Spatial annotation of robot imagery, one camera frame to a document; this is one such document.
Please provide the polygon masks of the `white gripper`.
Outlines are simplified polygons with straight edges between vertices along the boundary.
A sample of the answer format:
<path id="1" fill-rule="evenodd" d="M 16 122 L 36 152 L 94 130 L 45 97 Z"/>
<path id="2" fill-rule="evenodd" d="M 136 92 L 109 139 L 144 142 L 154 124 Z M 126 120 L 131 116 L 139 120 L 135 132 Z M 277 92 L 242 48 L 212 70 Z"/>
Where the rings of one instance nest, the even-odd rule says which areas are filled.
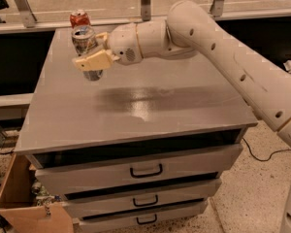
<path id="1" fill-rule="evenodd" d="M 111 32 L 102 32 L 95 36 L 97 48 L 110 50 L 92 51 L 72 59 L 74 66 L 81 71 L 98 71 L 110 68 L 115 61 L 129 65 L 143 60 L 135 23 L 118 26 Z"/>

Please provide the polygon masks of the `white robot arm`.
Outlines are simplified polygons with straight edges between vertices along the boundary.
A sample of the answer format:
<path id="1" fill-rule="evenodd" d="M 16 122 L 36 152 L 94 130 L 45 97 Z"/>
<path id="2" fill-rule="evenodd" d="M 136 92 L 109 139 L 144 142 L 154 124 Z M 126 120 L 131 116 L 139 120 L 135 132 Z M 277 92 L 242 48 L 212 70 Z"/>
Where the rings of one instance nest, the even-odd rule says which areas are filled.
<path id="1" fill-rule="evenodd" d="M 224 31 L 196 3 L 182 0 L 165 19 L 120 25 L 85 40 L 93 49 L 73 59 L 84 72 L 201 53 L 291 148 L 291 75 Z"/>

